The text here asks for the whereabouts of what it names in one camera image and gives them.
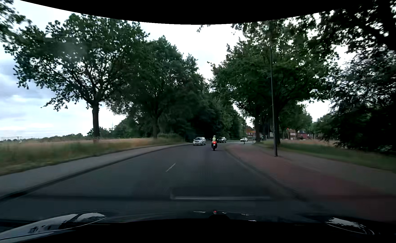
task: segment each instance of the bush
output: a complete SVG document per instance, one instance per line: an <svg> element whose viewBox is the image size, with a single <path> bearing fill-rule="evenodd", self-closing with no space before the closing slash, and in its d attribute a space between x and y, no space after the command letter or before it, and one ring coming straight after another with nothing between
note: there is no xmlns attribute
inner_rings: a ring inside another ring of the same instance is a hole
<svg viewBox="0 0 396 243"><path fill-rule="evenodd" d="M157 135L157 137L158 138L175 139L175 140L177 140L177 139L183 140L183 137L178 135L178 134L176 134L176 133L159 133Z"/></svg>

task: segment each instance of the dry grass field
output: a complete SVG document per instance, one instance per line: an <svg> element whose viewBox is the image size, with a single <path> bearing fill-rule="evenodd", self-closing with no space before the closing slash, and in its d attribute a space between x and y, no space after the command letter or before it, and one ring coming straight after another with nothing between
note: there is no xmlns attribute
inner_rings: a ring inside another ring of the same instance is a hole
<svg viewBox="0 0 396 243"><path fill-rule="evenodd" d="M129 148L182 142L179 139L130 138L61 142L0 143L0 175L26 169L62 163L69 160L98 156Z"/></svg>

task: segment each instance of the white dashed line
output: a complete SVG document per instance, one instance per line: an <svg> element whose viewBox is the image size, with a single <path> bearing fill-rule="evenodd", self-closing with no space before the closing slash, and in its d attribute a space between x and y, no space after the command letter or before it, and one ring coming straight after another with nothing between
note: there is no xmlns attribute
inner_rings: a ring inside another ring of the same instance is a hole
<svg viewBox="0 0 396 243"><path fill-rule="evenodd" d="M173 168L173 166L175 165L175 163L173 165L171 165L171 167L169 167L165 172L168 172L168 170L170 170L171 168Z"/></svg>

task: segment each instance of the road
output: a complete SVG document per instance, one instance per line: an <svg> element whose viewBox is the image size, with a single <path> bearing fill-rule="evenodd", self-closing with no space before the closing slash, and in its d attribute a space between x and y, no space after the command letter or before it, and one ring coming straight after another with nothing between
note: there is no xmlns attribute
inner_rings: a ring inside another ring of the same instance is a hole
<svg viewBox="0 0 396 243"><path fill-rule="evenodd" d="M1 202L0 219L37 221L100 209L124 214L217 209L293 220L297 213L322 212L319 205L296 199L248 169L225 150L231 144L243 143L219 144L216 151L210 144L179 146L128 159ZM6 228L0 226L0 232Z"/></svg>

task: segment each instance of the white car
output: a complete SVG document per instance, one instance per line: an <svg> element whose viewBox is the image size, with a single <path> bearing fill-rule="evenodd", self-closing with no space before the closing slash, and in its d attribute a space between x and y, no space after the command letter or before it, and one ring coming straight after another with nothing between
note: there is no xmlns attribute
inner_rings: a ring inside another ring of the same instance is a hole
<svg viewBox="0 0 396 243"><path fill-rule="evenodd" d="M193 141L194 145L205 145L205 137L196 137Z"/></svg>

